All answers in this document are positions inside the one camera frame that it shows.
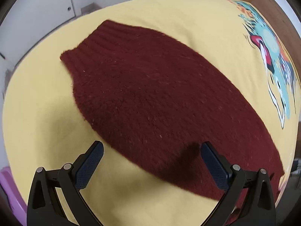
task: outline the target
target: screw head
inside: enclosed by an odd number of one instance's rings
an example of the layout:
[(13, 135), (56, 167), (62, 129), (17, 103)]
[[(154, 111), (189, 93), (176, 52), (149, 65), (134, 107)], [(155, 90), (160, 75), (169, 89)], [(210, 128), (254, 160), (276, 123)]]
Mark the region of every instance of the screw head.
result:
[(237, 165), (237, 164), (235, 164), (235, 165), (233, 165), (233, 169), (236, 170), (236, 171), (239, 171), (240, 170), (240, 166)]
[(71, 168), (71, 164), (70, 163), (67, 163), (64, 165), (64, 169), (65, 170), (69, 170)]
[(262, 174), (266, 174), (266, 169), (261, 168), (261, 169), (260, 169), (260, 172), (261, 172)]
[(41, 171), (43, 171), (43, 168), (42, 167), (38, 167), (36, 171), (40, 173)]

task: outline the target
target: cabinet door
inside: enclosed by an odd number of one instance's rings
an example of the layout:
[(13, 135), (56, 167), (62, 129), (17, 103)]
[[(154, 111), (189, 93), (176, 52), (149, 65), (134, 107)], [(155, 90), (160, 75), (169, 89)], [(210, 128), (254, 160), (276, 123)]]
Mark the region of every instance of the cabinet door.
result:
[(0, 52), (16, 65), (41, 38), (74, 16), (71, 0), (17, 0), (0, 26)]

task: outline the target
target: blue textured pad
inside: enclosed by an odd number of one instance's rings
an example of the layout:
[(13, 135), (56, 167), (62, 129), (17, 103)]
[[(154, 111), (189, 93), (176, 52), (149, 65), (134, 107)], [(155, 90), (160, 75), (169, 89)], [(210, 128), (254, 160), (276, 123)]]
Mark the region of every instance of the blue textured pad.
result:
[(77, 190), (84, 189), (87, 186), (102, 156), (103, 144), (99, 142), (75, 174), (75, 188)]
[(216, 186), (219, 189), (227, 191), (229, 188), (228, 177), (229, 174), (225, 171), (222, 164), (219, 162), (218, 158), (211, 151), (207, 144), (202, 144), (201, 146), (201, 156), (213, 177)]

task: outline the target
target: purple container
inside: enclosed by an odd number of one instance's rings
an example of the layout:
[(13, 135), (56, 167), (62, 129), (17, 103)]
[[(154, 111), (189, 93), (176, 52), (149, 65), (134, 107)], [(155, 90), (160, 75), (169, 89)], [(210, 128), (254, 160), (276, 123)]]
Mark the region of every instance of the purple container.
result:
[(10, 167), (4, 167), (0, 171), (0, 184), (7, 194), (13, 214), (23, 226), (26, 226), (27, 206), (14, 182)]

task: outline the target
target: cartoon print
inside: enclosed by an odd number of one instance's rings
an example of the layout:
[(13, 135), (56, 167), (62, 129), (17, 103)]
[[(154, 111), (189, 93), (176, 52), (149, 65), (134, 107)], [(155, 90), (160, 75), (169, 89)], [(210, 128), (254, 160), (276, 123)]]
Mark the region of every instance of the cartoon print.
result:
[(229, 1), (242, 12), (239, 17), (244, 20), (244, 26), (249, 33), (251, 42), (261, 52), (268, 80), (268, 92), (276, 107), (283, 129), (285, 117), (290, 118), (288, 89), (292, 94), (295, 105), (294, 87), (296, 78), (292, 63), (278, 37), (251, 5), (243, 1)]

